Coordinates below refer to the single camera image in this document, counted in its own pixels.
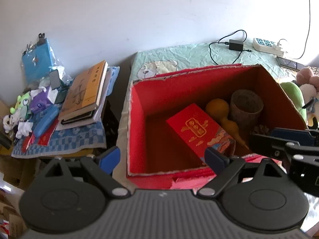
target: power adapter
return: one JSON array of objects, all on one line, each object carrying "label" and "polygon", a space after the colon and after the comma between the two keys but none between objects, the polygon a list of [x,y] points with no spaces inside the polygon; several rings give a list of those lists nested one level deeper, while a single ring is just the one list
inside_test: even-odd
[{"label": "power adapter", "polygon": [[229,40],[229,49],[236,51],[244,50],[244,42],[240,40],[230,39]]}]

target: book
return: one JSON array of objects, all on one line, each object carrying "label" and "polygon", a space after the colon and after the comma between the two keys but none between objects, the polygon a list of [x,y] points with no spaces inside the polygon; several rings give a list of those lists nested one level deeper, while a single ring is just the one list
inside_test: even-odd
[{"label": "book", "polygon": [[104,60],[74,79],[62,105],[59,120],[69,120],[99,106],[106,70],[107,62]]},{"label": "book", "polygon": [[62,120],[63,124],[62,124],[62,121],[59,121],[55,130],[59,131],[59,130],[64,130],[64,129],[68,129],[68,128],[81,127],[81,126],[85,126],[85,125],[90,125],[90,124],[95,123],[97,121],[101,121],[101,113],[103,111],[104,104],[106,101],[106,95],[107,95],[108,87],[110,85],[111,75],[112,75],[112,71],[106,72],[105,80],[104,80],[104,84],[103,84],[103,89],[102,89],[102,94],[101,94],[101,99],[100,99],[101,101],[100,101],[97,109],[94,110],[94,114],[92,117],[90,117],[88,119],[77,120],[75,122],[69,122],[69,123],[65,123]]},{"label": "book", "polygon": [[95,113],[95,111],[96,110],[93,110],[93,111],[81,114],[81,115],[79,115],[77,117],[70,118],[68,120],[61,120],[61,124],[65,125],[65,124],[70,124],[70,123],[77,122],[79,120],[86,120],[86,119],[92,118],[94,113]]}]

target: green plush toy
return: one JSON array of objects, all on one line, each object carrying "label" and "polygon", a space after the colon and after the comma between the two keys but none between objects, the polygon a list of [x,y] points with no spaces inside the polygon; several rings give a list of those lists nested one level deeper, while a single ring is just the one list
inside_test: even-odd
[{"label": "green plush toy", "polygon": [[299,87],[293,82],[283,82],[280,84],[280,86],[285,91],[289,99],[292,100],[293,104],[295,105],[297,111],[301,114],[305,123],[307,123],[307,111],[306,109],[302,108],[305,105],[305,102],[303,100],[302,92]]},{"label": "green plush toy", "polygon": [[31,102],[31,95],[30,92],[27,92],[23,94],[22,96],[18,96],[17,103],[14,106],[14,108],[10,108],[10,113],[14,114],[17,108],[22,108],[23,106],[26,106],[28,108],[28,105]]}]

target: red gift box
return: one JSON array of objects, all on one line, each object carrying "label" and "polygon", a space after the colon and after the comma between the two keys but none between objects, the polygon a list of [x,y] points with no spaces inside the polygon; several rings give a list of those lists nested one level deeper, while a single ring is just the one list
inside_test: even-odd
[{"label": "red gift box", "polygon": [[[172,136],[166,120],[192,103],[204,108],[215,98],[229,102],[238,89],[252,90],[263,100],[260,124],[269,129],[307,128],[285,92],[261,65],[195,68],[137,80],[130,89],[127,178],[143,189],[205,185],[213,171],[194,161],[192,149]],[[249,146],[247,137],[240,135]],[[251,153],[236,144],[235,155]]]},{"label": "red gift box", "polygon": [[213,147],[227,156],[234,153],[234,139],[195,103],[166,122],[204,163],[207,147]]}]

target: bedsheet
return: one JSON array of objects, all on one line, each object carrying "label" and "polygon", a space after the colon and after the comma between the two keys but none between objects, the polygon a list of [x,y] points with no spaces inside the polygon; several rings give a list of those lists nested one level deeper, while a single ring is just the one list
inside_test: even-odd
[{"label": "bedsheet", "polygon": [[[113,178],[131,191],[137,188],[135,184],[126,178],[127,128],[129,120],[128,100],[131,82],[137,79],[153,77],[161,73],[215,65],[210,58],[208,45],[208,43],[202,43],[163,47],[138,52],[135,55],[116,143],[121,150],[121,160],[113,171]],[[213,59],[221,65],[231,64],[239,55],[238,51],[229,50],[228,46],[224,44],[212,44],[211,48]],[[296,71],[280,67],[274,55],[256,51],[251,41],[245,42],[244,49],[251,49],[252,52],[243,51],[235,63],[242,63],[243,65],[261,64],[277,82],[291,81],[296,78]],[[311,195],[307,195],[307,198],[310,208],[302,226],[303,231],[307,231],[319,221],[318,198]]]}]

